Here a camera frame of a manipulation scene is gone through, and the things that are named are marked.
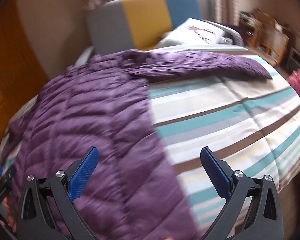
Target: printed pillow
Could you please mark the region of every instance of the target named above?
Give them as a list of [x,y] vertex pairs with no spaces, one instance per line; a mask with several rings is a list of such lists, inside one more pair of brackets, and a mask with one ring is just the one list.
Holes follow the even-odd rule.
[[195,19],[188,19],[155,47],[164,48],[175,45],[213,45],[221,42],[225,31],[214,25]]

